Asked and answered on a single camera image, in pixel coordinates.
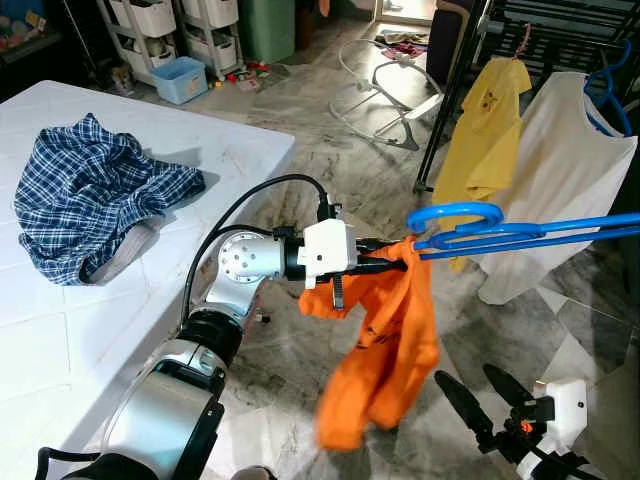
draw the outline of white t-shirt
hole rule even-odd
[[[503,209],[505,222],[548,223],[609,212],[638,139],[615,132],[585,95],[584,84],[582,73],[553,73],[527,108],[512,187],[492,199]],[[615,136],[596,130],[587,112]],[[480,266],[488,278],[478,296],[485,303],[502,305],[588,245],[484,255]]]

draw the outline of doorway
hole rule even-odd
[[[390,23],[431,25],[436,0],[377,0],[376,20]]]

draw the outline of green trash bin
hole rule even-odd
[[[295,50],[295,0],[238,0],[246,58],[273,63]]]

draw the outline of clothes drying rack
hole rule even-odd
[[[531,38],[519,58],[532,77],[534,93],[553,71],[589,73],[597,70],[607,55],[617,58],[624,50],[622,39],[630,38],[634,50],[616,77],[618,94],[623,98],[640,71],[640,1],[621,1],[626,8],[585,5],[572,0],[495,0],[483,17],[488,1],[476,0],[418,170],[414,192],[433,191],[427,178],[436,151],[443,143],[447,122],[458,109],[465,77],[471,71],[478,72],[491,56],[513,56],[528,23],[532,27]]]

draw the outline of blue hanger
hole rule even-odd
[[[609,65],[608,67],[603,68],[602,70],[599,70],[589,75],[589,78],[587,78],[587,83],[584,86],[584,91],[587,92],[587,94],[591,98],[591,101],[597,108],[602,108],[607,101],[611,102],[614,110],[620,117],[624,134],[627,137],[630,137],[631,135],[633,135],[633,130],[631,129],[631,123],[629,122],[629,118],[627,117],[627,114],[625,113],[624,109],[622,108],[622,105],[620,105],[620,102],[614,95],[614,92],[613,92],[614,81],[613,81],[613,75],[611,74],[611,72],[618,70],[620,67],[622,67],[627,61],[627,59],[629,58],[630,54],[631,54],[631,41],[629,39],[625,39],[624,52],[620,60],[617,63],[614,63],[613,65]],[[593,81],[598,77],[604,78],[604,80],[606,80],[607,82],[607,88],[604,94],[602,95],[597,95],[594,91],[589,90],[589,87],[591,87]],[[593,125],[596,127],[597,130],[601,131],[602,133],[610,137],[613,136],[593,116],[587,114],[587,117],[589,118],[591,123],[593,123]]]
[[[416,242],[414,244],[416,251],[439,250],[421,253],[420,259],[434,260],[640,235],[640,213],[541,224],[502,223],[504,214],[500,207],[482,202],[449,203],[426,207],[411,213],[407,218],[407,226],[416,233],[422,233],[426,230],[427,223],[432,220],[459,215],[482,218],[475,222],[458,225],[455,230],[438,233],[429,240]],[[548,233],[599,227],[608,227],[608,229],[544,238]]]

